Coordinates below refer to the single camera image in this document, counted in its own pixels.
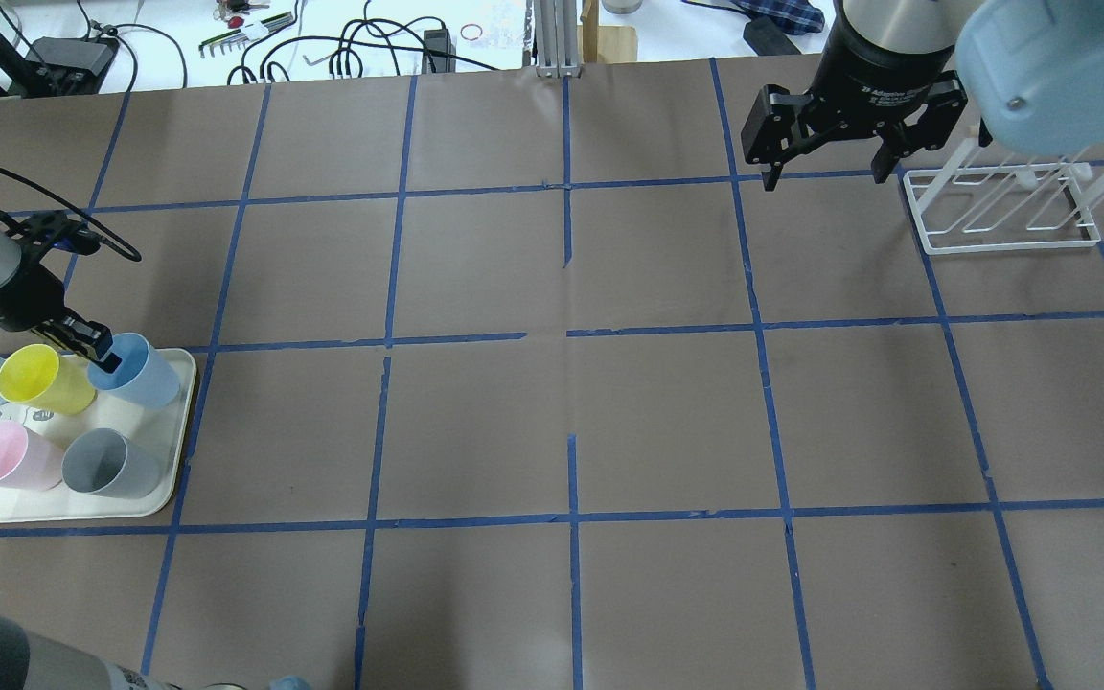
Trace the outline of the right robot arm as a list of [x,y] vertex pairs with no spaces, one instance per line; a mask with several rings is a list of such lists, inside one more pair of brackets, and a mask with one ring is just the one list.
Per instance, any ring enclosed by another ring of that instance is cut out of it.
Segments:
[[968,104],[1017,153],[1104,144],[1104,1],[838,1],[811,86],[758,92],[742,156],[767,191],[825,144],[868,140],[875,182],[945,146]]

